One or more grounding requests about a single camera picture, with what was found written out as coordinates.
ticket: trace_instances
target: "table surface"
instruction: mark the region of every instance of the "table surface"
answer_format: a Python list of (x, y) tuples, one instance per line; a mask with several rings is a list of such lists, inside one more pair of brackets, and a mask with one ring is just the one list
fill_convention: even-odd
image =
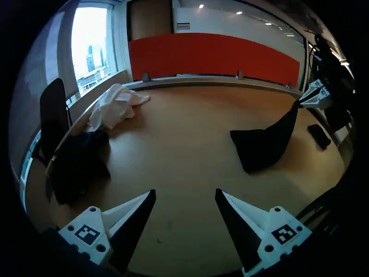
[(242, 169), (230, 130), (264, 129), (292, 106), (290, 95), (239, 87), (176, 87), (141, 91), (151, 100), (109, 131), (111, 180), (93, 186), (73, 208), (58, 206), (59, 227), (94, 205), (102, 211), (156, 189), (156, 203), (129, 269), (151, 276), (213, 276), (241, 268), (216, 205), (221, 188), (259, 208), (281, 205), (296, 215), (341, 178), (332, 142), (321, 151), (307, 131), (319, 124), (298, 112), (280, 161), (258, 174)]

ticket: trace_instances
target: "window frame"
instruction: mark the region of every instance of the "window frame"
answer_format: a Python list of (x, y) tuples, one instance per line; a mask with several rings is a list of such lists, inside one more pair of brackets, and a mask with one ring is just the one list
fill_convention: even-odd
[[(113, 59), (115, 63), (115, 72), (112, 73), (112, 76), (126, 70), (128, 73), (129, 81), (133, 81), (126, 26), (127, 1), (81, 0), (76, 9), (83, 7), (107, 8), (107, 19), (111, 18), (111, 28), (107, 28), (107, 42), (111, 38), (111, 43), (107, 43), (107, 52), (109, 50), (111, 53), (113, 53)], [(73, 82), (75, 86), (78, 87), (74, 71), (73, 76), (73, 80), (67, 80), (67, 82)], [(79, 90), (70, 94), (66, 98), (68, 106), (71, 107), (80, 97), (81, 96), (79, 94)]]

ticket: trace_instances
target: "black chair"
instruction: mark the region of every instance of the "black chair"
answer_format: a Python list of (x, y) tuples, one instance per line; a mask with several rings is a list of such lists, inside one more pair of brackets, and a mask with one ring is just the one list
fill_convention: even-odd
[(47, 166), (71, 125), (71, 115), (65, 103), (65, 89), (62, 79), (55, 79), (42, 93), (40, 118), (41, 138), (35, 145), (31, 157)]

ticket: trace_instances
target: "screw hole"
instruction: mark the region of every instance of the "screw hole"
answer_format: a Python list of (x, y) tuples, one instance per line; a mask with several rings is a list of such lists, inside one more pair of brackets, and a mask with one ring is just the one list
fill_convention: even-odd
[(105, 246), (103, 246), (102, 244), (98, 244), (98, 245), (96, 246), (96, 250), (97, 250), (97, 251), (99, 251), (99, 252), (105, 252), (106, 247), (105, 247)]
[(78, 251), (78, 246), (77, 246), (77, 245), (75, 245), (75, 244), (71, 244), (71, 246), (73, 247), (73, 250)]
[(273, 245), (268, 244), (267, 246), (265, 246), (264, 249), (266, 252), (272, 252), (274, 250), (274, 247)]
[(87, 260), (89, 260), (91, 257), (90, 257), (90, 255), (87, 253), (87, 252), (82, 252), (81, 253), (81, 255), (85, 258), (85, 259), (87, 259)]

